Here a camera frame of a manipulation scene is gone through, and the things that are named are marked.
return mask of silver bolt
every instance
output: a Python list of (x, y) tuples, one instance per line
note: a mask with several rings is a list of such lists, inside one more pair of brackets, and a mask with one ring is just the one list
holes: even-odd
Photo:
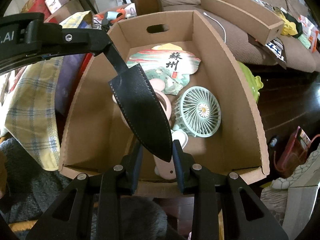
[(238, 173), (235, 173), (235, 172), (230, 172), (229, 176), (232, 179), (237, 179), (239, 177)]
[(192, 168), (194, 170), (196, 170), (196, 171), (199, 171), (199, 170), (202, 169), (202, 166), (200, 164), (198, 164), (198, 163), (195, 163), (195, 164), (192, 165)]
[(72, 41), (72, 35), (71, 34), (67, 34), (65, 38), (66, 38), (66, 41)]
[(86, 174), (80, 173), (80, 174), (77, 176), (77, 179), (79, 179), (79, 180), (84, 180), (86, 177), (87, 177)]
[(118, 164), (118, 165), (114, 166), (113, 169), (114, 169), (115, 171), (122, 171), (123, 166), (120, 165), (120, 164)]

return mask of white cable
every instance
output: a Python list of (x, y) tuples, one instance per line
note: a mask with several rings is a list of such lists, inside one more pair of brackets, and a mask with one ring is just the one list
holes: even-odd
[(98, 13), (99, 13), (100, 11), (99, 11), (98, 4), (97, 4), (96, 0), (94, 0), (94, 3), (95, 3), (95, 6), (96, 6), (96, 8), (97, 8), (97, 11), (98, 11)]
[(226, 30), (224, 29), (224, 27), (220, 24), (220, 22), (218, 22), (217, 20), (213, 19), (212, 17), (210, 17), (209, 15), (207, 15), (206, 13), (203, 13), (203, 15), (207, 16), (208, 18), (210, 18), (211, 20), (214, 20), (217, 24), (220, 25), (220, 27), (223, 29), (224, 31), (224, 43), (226, 43)]

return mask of plastic bag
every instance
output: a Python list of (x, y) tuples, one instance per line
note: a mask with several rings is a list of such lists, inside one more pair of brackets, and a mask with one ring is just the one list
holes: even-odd
[(310, 22), (308, 20), (307, 17), (304, 17), (302, 15), (300, 15), (298, 22), (302, 23), (303, 34), (306, 35), (307, 39), (311, 43), (311, 47), (310, 47), (309, 51), (311, 53), (314, 53), (316, 51), (316, 46), (317, 46), (317, 37), (319, 34), (318, 29), (314, 26), (314, 24), (312, 22)]

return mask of brown couch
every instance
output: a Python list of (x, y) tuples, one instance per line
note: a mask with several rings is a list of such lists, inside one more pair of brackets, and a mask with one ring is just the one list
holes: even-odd
[[(273, 6), (285, 8), (292, 16), (297, 18), (300, 14), (308, 16), (308, 8), (302, 5), (299, 0), (264, 0)], [(197, 10), (203, 13), (205, 10), (201, 8), (200, 0), (161, 0), (164, 11), (176, 10)], [(268, 52), (265, 52), (260, 47), (252, 45), (248, 42), (248, 35), (232, 23), (223, 18), (205, 11), (212, 18), (218, 20), (226, 30), (226, 44), (235, 56), (236, 60), (245, 64), (255, 65), (276, 65), (275, 60)], [(206, 19), (217, 30), (223, 38), (223, 30), (213, 20)], [(305, 71), (305, 72), (320, 72), (320, 54), (318, 51), (310, 53), (298, 40), (292, 36), (281, 35), (287, 56), (286, 66), (289, 68)]]

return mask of tissue box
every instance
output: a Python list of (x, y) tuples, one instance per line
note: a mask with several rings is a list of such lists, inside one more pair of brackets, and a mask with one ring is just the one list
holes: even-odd
[(45, 4), (47, 5), (49, 11), (53, 14), (68, 1), (69, 0), (45, 0)]

